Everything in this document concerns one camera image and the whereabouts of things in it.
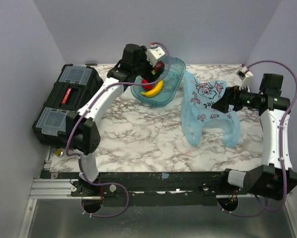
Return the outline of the yellow fake banana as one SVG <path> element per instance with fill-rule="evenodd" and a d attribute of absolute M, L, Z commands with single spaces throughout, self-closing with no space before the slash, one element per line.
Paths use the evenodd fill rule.
<path fill-rule="evenodd" d="M 141 94 L 145 97 L 152 98 L 161 92 L 163 85 L 164 85 L 164 82 L 163 82 L 163 80 L 161 80 L 155 85 L 154 88 L 152 88 L 149 91 L 143 91 L 143 92 L 141 92 Z"/>

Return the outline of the red fake apple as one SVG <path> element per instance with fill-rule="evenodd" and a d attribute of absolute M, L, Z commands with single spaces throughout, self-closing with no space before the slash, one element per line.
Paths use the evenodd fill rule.
<path fill-rule="evenodd" d="M 150 84 L 146 79 L 143 79 L 141 81 L 141 84 L 142 85 L 142 88 L 145 90 L 145 91 L 150 91 L 154 88 L 154 84 Z"/>

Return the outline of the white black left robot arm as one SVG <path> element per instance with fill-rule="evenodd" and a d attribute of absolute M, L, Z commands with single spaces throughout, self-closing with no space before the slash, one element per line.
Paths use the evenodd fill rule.
<path fill-rule="evenodd" d="M 78 159 L 79 177 L 85 181 L 82 189 L 87 195 L 94 196 L 100 189 L 95 150 L 101 139 L 97 127 L 102 116 L 127 87 L 137 85 L 138 76 L 149 78 L 156 64 L 168 55 L 162 43 L 152 42 L 149 48 L 127 44 L 122 58 L 108 71 L 98 91 L 77 112 L 67 114 L 66 154 Z"/>

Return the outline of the teal transparent plastic tray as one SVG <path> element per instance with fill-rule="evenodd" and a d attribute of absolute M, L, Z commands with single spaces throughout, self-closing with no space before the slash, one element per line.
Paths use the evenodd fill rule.
<path fill-rule="evenodd" d="M 179 58 L 171 57 L 170 59 L 171 67 L 163 80 L 163 88 L 159 94 L 148 98 L 142 95 L 144 89 L 141 86 L 131 86 L 131 92 L 136 99 L 154 107 L 165 107 L 173 100 L 183 78 L 186 65 L 184 61 Z"/>

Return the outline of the light blue plastic bag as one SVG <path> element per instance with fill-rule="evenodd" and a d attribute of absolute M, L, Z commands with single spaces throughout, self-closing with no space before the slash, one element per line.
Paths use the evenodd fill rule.
<path fill-rule="evenodd" d="M 212 108 L 226 88 L 225 80 L 200 82 L 192 73 L 184 73 L 180 119 L 183 134 L 189 144 L 196 146 L 201 142 L 204 128 L 220 128 L 223 131 L 223 143 L 230 148 L 237 146 L 241 134 L 237 113 L 232 106 L 229 106 L 227 113 Z"/>

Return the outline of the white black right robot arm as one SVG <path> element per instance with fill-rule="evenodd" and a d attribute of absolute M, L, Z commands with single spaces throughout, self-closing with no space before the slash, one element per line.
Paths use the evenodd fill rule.
<path fill-rule="evenodd" d="M 297 185 L 297 173 L 289 157 L 287 125 L 290 100 L 281 97 L 283 76 L 264 74 L 259 93 L 250 93 L 239 86 L 227 87 L 212 108 L 228 113 L 229 106 L 237 112 L 243 108 L 256 109 L 263 130 L 262 164 L 249 171 L 226 169 L 218 188 L 230 194 L 236 188 L 262 197 L 282 200 Z"/>

